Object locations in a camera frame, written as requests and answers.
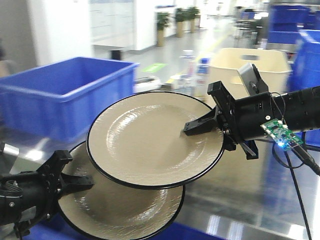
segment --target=green circuit board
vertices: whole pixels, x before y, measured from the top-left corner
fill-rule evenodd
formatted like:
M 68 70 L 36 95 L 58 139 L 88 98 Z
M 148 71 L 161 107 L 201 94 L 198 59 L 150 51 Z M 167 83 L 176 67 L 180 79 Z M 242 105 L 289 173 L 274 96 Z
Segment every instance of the green circuit board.
M 284 151 L 304 143 L 300 137 L 294 134 L 288 129 L 287 125 L 277 118 L 267 121 L 260 126 Z

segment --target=cable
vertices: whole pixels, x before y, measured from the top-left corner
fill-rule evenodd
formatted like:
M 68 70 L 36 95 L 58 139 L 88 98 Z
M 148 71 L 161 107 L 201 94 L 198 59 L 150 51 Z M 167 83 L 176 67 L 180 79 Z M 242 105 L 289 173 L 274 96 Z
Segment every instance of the cable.
M 280 158 L 279 155 L 277 154 L 275 146 L 276 146 L 276 143 L 274 142 L 274 143 L 272 144 L 272 155 L 273 155 L 274 159 L 275 159 L 281 166 L 283 166 L 283 167 L 285 167 L 285 168 L 287 168 L 287 169 L 298 169 L 298 168 L 300 168 L 300 167 L 302 167 L 302 166 L 304 165 L 303 162 L 302 162 L 299 166 L 289 166 L 289 165 L 287 165 L 286 163 L 284 163 L 284 162 L 281 160 L 281 158 Z
M 310 227 L 309 227 L 309 223 L 308 223 L 308 219 L 307 219 L 307 214 L 306 214 L 306 211 L 305 211 L 304 203 L 302 201 L 302 197 L 301 197 L 301 193 L 300 193 L 300 190 L 299 190 L 299 186 L 298 186 L 297 178 L 296 178 L 296 175 L 295 175 L 295 171 L 294 171 L 294 169 L 292 167 L 292 163 L 291 163 L 290 157 L 289 157 L 289 155 L 288 155 L 288 153 L 286 151 L 284 152 L 284 155 L 285 155 L 285 158 L 286 158 L 286 160 L 288 162 L 288 165 L 290 166 L 290 173 L 291 173 L 291 176 L 292 176 L 292 180 L 293 180 L 293 183 L 294 183 L 296 194 L 298 196 L 298 200 L 299 200 L 299 204 L 300 204 L 300 208 L 301 208 L 301 212 L 302 212 L 302 216 L 303 216 L 303 221 L 304 221 L 304 224 L 305 224 L 306 233 L 308 235 L 309 240 L 312 240 L 311 231 L 310 231 Z
M 272 94 L 277 94 L 277 95 L 279 95 L 279 96 L 281 97 L 282 102 L 283 102 L 283 112 L 280 110 L 278 104 L 277 104 L 276 101 L 275 101 L 275 97 L 272 96 Z M 277 110 L 279 111 L 279 113 L 280 113 L 280 115 L 281 115 L 281 121 L 284 122 L 285 124 L 287 124 L 287 123 L 286 123 L 286 120 L 285 120 L 286 101 L 285 101 L 284 97 L 283 97 L 280 93 L 274 91 L 274 92 L 271 92 L 271 99 L 272 99 L 274 105 L 276 106 Z
M 14 230 L 15 230 L 15 233 L 18 234 L 17 237 L 19 238 L 19 240 L 23 240 L 22 235 L 21 235 L 21 231 L 18 227 L 18 223 L 14 223 Z

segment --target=plate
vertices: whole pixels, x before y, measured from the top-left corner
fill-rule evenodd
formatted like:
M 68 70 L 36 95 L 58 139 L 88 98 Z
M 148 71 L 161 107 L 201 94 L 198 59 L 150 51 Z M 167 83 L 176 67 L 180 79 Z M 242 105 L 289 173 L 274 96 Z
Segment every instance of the plate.
M 73 160 L 63 173 L 91 175 L 95 185 L 58 200 L 61 215 L 87 237 L 108 240 L 137 240 L 155 235 L 178 215 L 185 187 L 142 190 L 117 184 L 92 165 L 86 144 L 71 152 Z
M 211 108 L 179 93 L 148 92 L 122 99 L 93 122 L 87 149 L 93 164 L 113 181 L 140 189 L 184 185 L 208 172 L 223 152 L 218 126 L 187 136 L 185 123 Z

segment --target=blue led light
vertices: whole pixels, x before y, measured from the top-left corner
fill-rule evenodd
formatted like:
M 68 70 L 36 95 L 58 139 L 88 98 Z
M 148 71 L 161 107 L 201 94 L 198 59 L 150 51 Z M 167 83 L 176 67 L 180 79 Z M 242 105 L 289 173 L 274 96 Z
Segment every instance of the blue led light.
M 283 148 L 285 146 L 285 143 L 283 141 L 280 141 L 277 144 L 280 148 Z

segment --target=bottle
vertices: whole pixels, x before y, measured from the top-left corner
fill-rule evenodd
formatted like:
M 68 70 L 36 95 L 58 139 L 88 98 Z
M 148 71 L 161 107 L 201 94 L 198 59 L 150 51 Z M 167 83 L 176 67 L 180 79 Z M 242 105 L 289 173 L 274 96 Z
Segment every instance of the bottle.
M 183 50 L 183 55 L 180 57 L 180 69 L 182 69 L 180 81 L 183 81 L 184 85 L 183 92 L 181 93 L 190 96 L 194 96 L 194 89 L 197 85 L 195 78 L 196 62 L 193 53 L 193 50 Z
M 206 101 L 209 78 L 209 58 L 203 57 L 197 67 L 196 86 L 194 97 L 200 101 Z

